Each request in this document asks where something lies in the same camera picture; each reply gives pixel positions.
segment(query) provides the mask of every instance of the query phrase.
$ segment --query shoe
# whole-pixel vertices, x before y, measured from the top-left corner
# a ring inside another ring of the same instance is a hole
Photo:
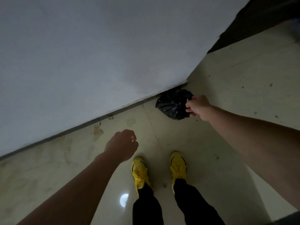
[[[183,155],[179,151],[174,151],[170,157],[170,170],[172,172],[172,189],[174,192],[174,184],[176,179],[182,178],[188,182],[187,178],[187,163]]]
[[[137,191],[137,195],[139,196],[138,190],[143,188],[145,183],[151,187],[153,190],[152,184],[150,182],[150,178],[148,176],[148,169],[146,167],[146,163],[142,157],[136,157],[133,159],[131,164],[131,174],[134,179],[135,189]]]

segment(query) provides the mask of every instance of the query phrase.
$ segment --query floor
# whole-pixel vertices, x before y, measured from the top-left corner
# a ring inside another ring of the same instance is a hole
[[[205,56],[187,89],[228,111],[300,129],[300,45],[284,23]],[[227,225],[266,224],[296,211],[248,168],[207,123],[175,121],[155,100],[0,161],[0,221],[16,224],[101,153],[112,135],[133,129],[165,224],[184,224],[171,189],[169,156],[185,154],[188,178]],[[113,174],[92,224],[131,224],[137,199],[131,161]],[[128,200],[121,196],[128,195]]]

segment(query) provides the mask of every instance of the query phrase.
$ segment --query pant leg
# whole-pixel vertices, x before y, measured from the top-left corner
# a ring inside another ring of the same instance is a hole
[[[209,205],[199,191],[186,183],[184,179],[177,179],[174,184],[175,200],[185,216],[185,223],[225,225],[217,211]]]
[[[133,204],[132,210],[133,225],[163,225],[163,213],[152,189],[145,183],[145,186],[138,191],[139,198]]]

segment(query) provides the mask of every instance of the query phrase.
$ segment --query plastic bag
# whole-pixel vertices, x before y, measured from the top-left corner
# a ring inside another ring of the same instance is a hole
[[[186,112],[187,99],[191,100],[193,94],[185,89],[171,89],[162,95],[155,107],[174,120],[181,120],[190,116]]]

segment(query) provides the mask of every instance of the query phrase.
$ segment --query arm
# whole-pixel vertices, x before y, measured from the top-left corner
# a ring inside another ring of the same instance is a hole
[[[243,157],[247,165],[300,210],[300,131],[212,106],[204,95],[186,103]]]
[[[132,130],[117,132],[103,153],[18,225],[90,224],[115,169],[130,159],[138,146]]]

